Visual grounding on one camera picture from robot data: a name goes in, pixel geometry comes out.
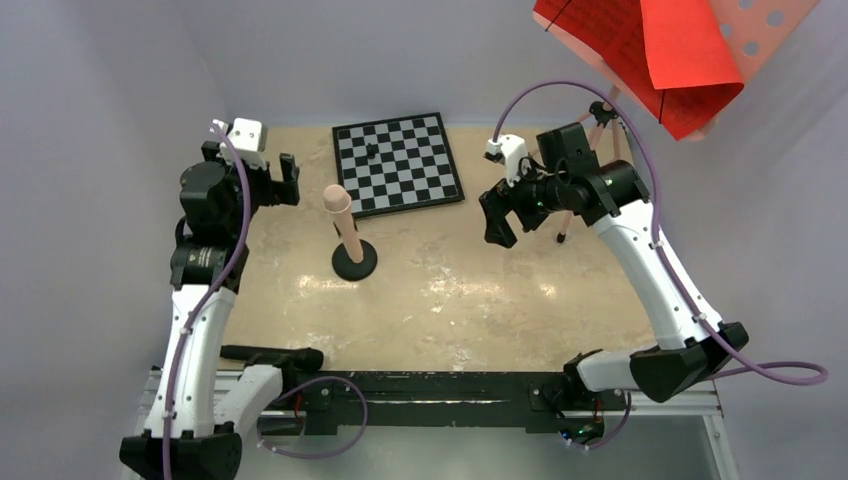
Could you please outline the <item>pink microphone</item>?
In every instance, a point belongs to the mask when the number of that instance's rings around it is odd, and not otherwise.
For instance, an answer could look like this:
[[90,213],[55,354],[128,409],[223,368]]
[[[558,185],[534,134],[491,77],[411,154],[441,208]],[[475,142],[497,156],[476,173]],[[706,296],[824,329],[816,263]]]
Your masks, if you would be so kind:
[[359,242],[355,238],[357,229],[352,214],[352,197],[341,185],[333,184],[324,189],[323,202],[333,223],[339,227],[350,256],[354,261],[359,262],[362,259],[362,253]]

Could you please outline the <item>black microphone stand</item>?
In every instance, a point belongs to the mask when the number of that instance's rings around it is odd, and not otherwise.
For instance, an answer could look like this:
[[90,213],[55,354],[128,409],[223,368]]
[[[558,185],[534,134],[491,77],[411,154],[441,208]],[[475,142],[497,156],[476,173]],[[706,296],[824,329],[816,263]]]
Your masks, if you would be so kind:
[[334,224],[340,243],[333,251],[331,265],[337,276],[346,281],[359,281],[370,276],[378,264],[378,255],[375,247],[366,240],[360,238],[358,230],[355,230],[355,238],[359,242],[362,259],[356,262],[350,256],[343,235],[339,227]]

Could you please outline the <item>black white chessboard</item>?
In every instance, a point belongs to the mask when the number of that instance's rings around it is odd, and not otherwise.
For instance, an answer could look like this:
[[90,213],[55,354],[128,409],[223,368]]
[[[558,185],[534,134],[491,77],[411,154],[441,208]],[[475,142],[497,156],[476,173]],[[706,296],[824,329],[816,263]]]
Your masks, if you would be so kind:
[[[355,219],[465,200],[440,113],[361,122],[331,129],[338,183]],[[366,155],[366,145],[379,153]]]

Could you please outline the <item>red sheet music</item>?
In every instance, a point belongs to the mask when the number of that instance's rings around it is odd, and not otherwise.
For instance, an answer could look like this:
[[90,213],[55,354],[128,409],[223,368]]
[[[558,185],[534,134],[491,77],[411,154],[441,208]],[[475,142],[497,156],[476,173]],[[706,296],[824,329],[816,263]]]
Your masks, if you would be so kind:
[[619,87],[654,87],[638,1],[537,1],[534,17],[580,59]]
[[676,140],[711,121],[745,82],[709,1],[642,1],[644,51],[657,119]]

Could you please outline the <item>pink music stand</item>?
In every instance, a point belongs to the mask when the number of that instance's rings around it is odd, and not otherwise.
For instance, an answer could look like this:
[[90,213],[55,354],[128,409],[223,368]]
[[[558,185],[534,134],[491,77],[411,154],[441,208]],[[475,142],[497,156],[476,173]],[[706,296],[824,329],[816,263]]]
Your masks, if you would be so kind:
[[726,138],[751,139],[765,129],[765,121],[744,118],[742,109],[749,105],[749,89],[753,81],[760,77],[762,70],[781,46],[790,38],[802,21],[816,7],[814,1],[709,1],[717,20],[720,23],[722,35],[735,59],[745,85],[742,91],[730,101],[709,123],[693,134],[681,139],[674,139],[657,119],[660,110],[660,94],[653,90],[638,89],[631,91],[619,87],[597,70],[605,81],[603,90],[607,97],[598,99],[587,107],[581,115],[582,121],[592,122],[589,138],[596,142],[602,131],[612,134],[614,150],[619,152],[625,142],[633,143],[632,130],[625,123],[622,113],[624,102],[629,101],[638,107],[640,113],[656,123],[658,129],[667,134],[670,139],[678,142],[697,142],[708,140],[724,140]]

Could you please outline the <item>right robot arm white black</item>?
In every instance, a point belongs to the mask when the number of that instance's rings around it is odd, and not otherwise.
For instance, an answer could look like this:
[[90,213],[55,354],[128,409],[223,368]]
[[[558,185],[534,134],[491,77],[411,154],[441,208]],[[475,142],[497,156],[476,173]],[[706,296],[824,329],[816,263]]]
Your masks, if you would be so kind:
[[526,232],[549,215],[569,211],[607,245],[623,268],[648,316],[655,343],[632,351],[594,350],[564,366],[561,392],[584,407],[604,390],[638,390],[662,403],[717,374],[731,359],[727,346],[749,342],[745,327],[728,323],[700,297],[664,233],[653,228],[655,205],[633,165],[622,159],[600,164],[584,128],[572,123],[538,135],[542,161],[523,138],[488,140],[484,156],[505,175],[479,203],[484,239],[511,248],[517,238],[507,216]]

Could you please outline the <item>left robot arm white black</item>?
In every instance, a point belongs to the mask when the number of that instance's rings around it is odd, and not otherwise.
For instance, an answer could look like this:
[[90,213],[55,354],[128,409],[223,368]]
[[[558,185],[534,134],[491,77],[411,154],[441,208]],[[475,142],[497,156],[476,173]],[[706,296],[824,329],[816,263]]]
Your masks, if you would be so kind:
[[324,355],[312,348],[239,347],[245,369],[216,399],[223,334],[236,302],[249,249],[245,228],[266,206],[300,201],[294,156],[279,156],[275,180],[265,161],[238,168],[206,141],[203,160],[180,177],[183,216],[171,256],[171,330],[161,379],[139,434],[123,438],[120,461],[142,479],[233,479],[243,438],[270,405],[297,399],[296,374],[315,373]]

